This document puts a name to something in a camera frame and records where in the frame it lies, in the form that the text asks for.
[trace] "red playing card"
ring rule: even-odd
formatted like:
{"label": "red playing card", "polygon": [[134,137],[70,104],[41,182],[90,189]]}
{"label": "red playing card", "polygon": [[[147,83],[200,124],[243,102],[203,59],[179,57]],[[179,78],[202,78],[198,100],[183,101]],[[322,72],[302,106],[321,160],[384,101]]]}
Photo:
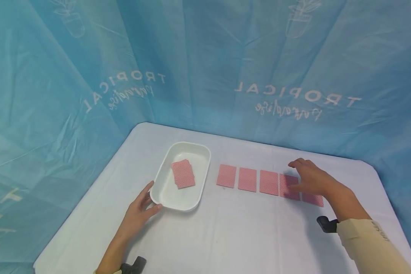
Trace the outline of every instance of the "red playing card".
{"label": "red playing card", "polygon": [[250,168],[239,168],[239,185],[240,190],[257,191],[257,170]]}
{"label": "red playing card", "polygon": [[221,164],[219,166],[217,185],[222,185],[228,188],[234,188],[234,182],[236,180],[236,167]]}
{"label": "red playing card", "polygon": [[189,160],[184,159],[183,161],[173,162],[171,168],[178,189],[195,185],[195,176]]}
{"label": "red playing card", "polygon": [[318,207],[324,207],[323,196],[321,195],[302,193],[302,198],[303,202],[308,202],[309,204],[313,204]]}
{"label": "red playing card", "polygon": [[289,185],[297,185],[297,184],[298,184],[297,177],[280,174],[280,197],[300,201],[300,193],[291,192],[288,189]]}
{"label": "red playing card", "polygon": [[260,192],[278,196],[279,195],[279,175],[276,172],[260,171]]}

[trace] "potted plant drawing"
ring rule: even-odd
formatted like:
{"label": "potted plant drawing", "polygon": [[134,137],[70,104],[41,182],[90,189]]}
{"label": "potted plant drawing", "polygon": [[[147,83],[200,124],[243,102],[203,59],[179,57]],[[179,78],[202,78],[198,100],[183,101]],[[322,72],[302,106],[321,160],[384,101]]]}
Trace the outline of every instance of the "potted plant drawing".
{"label": "potted plant drawing", "polygon": [[79,38],[85,34],[85,26],[81,16],[75,10],[76,0],[50,0],[56,6],[55,12],[61,17],[62,23],[70,34]]}
{"label": "potted plant drawing", "polygon": [[298,5],[289,6],[292,11],[288,16],[286,37],[298,38],[306,31],[307,24],[312,20],[312,15],[307,13],[321,6],[320,0],[297,0]]}

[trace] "jacket sleeve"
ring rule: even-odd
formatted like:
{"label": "jacket sleeve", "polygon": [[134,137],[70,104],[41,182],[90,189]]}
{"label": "jacket sleeve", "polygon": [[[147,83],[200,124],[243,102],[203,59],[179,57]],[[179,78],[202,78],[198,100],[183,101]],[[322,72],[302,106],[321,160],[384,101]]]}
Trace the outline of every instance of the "jacket sleeve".
{"label": "jacket sleeve", "polygon": [[360,274],[411,274],[411,267],[378,222],[349,219],[336,229]]}

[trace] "stack of cards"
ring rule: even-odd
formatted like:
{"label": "stack of cards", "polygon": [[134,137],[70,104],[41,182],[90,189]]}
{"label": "stack of cards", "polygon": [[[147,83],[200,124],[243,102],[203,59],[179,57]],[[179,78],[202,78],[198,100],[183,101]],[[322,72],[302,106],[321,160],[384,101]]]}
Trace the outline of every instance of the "stack of cards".
{"label": "stack of cards", "polygon": [[171,168],[174,173],[175,183],[179,190],[181,188],[195,185],[195,176],[189,160],[184,159],[183,161],[173,162]]}

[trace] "white tray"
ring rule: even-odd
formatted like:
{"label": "white tray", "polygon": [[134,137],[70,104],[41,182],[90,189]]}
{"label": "white tray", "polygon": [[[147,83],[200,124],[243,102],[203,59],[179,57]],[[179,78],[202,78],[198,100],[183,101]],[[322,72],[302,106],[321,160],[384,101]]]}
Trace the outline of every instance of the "white tray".
{"label": "white tray", "polygon": [[[179,211],[191,211],[197,207],[209,170],[211,152],[204,146],[189,142],[173,144],[167,151],[160,165],[154,186],[151,189],[151,199],[156,204]],[[195,175],[195,185],[178,189],[175,184],[171,164],[188,159]]]}

